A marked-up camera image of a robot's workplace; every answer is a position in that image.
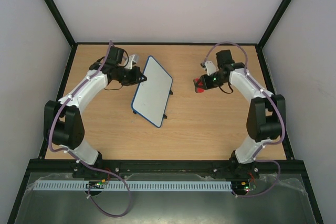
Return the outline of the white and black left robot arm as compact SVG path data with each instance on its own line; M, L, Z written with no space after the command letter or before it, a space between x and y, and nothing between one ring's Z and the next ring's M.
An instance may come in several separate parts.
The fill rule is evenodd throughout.
M139 56L128 55L115 46L109 46L104 57L96 60L85 77L58 101L48 101L44 108L44 138L51 152L65 152L78 163L94 165L100 152L85 140L82 112L95 96L111 81L123 87L147 80L137 66Z

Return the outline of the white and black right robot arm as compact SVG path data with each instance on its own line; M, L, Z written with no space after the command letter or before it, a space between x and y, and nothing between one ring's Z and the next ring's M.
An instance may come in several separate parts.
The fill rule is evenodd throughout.
M286 135L286 102L282 95L265 89L249 72L247 64L235 62L229 50L216 53L217 64L205 60L201 67L206 73L193 80L195 92L219 88L227 84L235 87L249 102L246 121L247 137L233 151L229 172L239 178L247 172L247 165L256 160L267 145L281 144Z

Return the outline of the small blue-framed whiteboard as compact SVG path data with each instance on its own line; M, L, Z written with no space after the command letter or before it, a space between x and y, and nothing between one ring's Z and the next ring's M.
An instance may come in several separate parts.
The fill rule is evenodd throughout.
M147 80L138 84L131 109L160 128L166 119L168 99L173 94L173 78L153 56L148 56L143 74Z

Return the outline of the red whiteboard eraser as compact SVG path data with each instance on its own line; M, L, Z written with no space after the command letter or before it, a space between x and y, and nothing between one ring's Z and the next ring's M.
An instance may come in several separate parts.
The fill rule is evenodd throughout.
M193 83L194 83L196 93L203 93L205 91L204 86L203 86L203 82L200 78L194 79Z

